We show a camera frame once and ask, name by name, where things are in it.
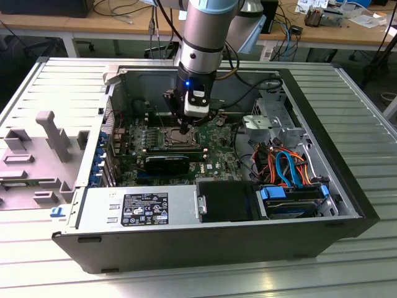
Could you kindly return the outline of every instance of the aluminum extrusion table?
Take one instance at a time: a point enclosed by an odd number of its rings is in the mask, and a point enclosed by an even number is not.
[[[43,105],[64,110],[56,122],[67,132],[89,129],[94,111],[103,105],[106,66],[149,66],[151,61],[51,58],[36,63],[0,115],[0,137],[7,127],[32,124],[31,109]],[[172,66],[172,61],[162,63]],[[381,222],[358,238],[335,243],[315,259],[88,274],[51,241],[52,231],[65,220],[51,221],[49,209],[1,211],[0,296],[394,297],[397,132],[342,69],[329,64],[272,65],[294,75]],[[244,62],[241,67],[260,68],[261,63]],[[32,124],[31,133],[43,132]]]

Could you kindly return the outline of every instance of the warning label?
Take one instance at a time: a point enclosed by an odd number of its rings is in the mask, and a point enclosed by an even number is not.
[[[168,193],[124,195],[121,219],[124,227],[167,225],[168,218]]]

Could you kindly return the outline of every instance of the motherboard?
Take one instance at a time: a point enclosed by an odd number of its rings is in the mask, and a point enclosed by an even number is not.
[[[231,141],[233,123],[217,117],[183,135],[169,117],[132,119],[112,140],[118,186],[195,184],[200,180],[239,181],[241,165]]]

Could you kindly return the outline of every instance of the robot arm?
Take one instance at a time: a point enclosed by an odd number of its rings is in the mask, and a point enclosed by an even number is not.
[[[219,77],[226,39],[239,52],[250,52],[264,24],[260,0],[144,0],[174,9],[186,9],[181,61],[176,87],[164,93],[171,112],[181,123],[181,133],[191,125],[212,120],[218,108],[211,106],[211,90]]]

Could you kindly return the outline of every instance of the green circuit board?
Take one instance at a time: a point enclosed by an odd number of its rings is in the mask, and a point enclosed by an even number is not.
[[[119,142],[118,158],[121,169],[119,186],[151,186],[195,184],[197,178],[214,180],[241,180],[240,165],[231,147],[231,126],[216,124],[216,119],[195,127],[187,136],[181,136],[178,127],[150,126],[143,119],[135,119],[122,133],[115,136]],[[172,176],[151,176],[145,172],[145,158],[149,150],[172,148],[178,155],[190,153],[200,161],[189,163],[189,172]]]

